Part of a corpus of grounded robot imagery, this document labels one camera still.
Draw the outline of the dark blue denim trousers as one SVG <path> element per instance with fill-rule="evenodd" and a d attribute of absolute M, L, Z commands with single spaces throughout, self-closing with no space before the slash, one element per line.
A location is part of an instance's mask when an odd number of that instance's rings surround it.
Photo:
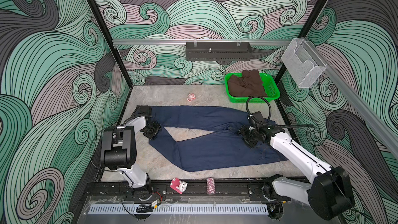
<path fill-rule="evenodd" d="M 254 166 L 285 161 L 273 149 L 248 148 L 238 130 L 248 123 L 243 111 L 218 106 L 150 106 L 161 131 L 149 145 L 173 165 L 188 172 Z M 167 128 L 209 131 L 209 134 L 175 141 Z"/>

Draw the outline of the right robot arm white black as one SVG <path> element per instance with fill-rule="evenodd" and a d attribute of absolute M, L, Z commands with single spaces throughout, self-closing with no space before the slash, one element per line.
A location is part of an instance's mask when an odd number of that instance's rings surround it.
<path fill-rule="evenodd" d="M 272 124 L 260 112 L 251 113 L 246 101 L 248 124 L 237 134 L 252 149 L 273 149 L 291 161 L 307 178 L 307 182 L 274 175 L 262 186 L 264 199 L 269 203 L 268 212 L 274 219 L 281 218 L 282 204 L 295 200 L 311 207 L 322 219 L 331 220 L 354 208 L 355 199 L 349 174 L 341 167 L 322 161 L 307 151 L 285 129 L 287 125 Z"/>

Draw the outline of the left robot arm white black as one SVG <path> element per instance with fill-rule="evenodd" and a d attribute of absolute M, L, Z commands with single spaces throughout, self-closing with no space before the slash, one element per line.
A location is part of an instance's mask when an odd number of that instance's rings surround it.
<path fill-rule="evenodd" d="M 153 120 L 152 107 L 139 105 L 122 125 L 102 131 L 101 165 L 111 172 L 121 173 L 133 190 L 151 193 L 149 175 L 136 164 L 136 135 L 141 133 L 153 140 L 160 130 L 161 125 Z"/>

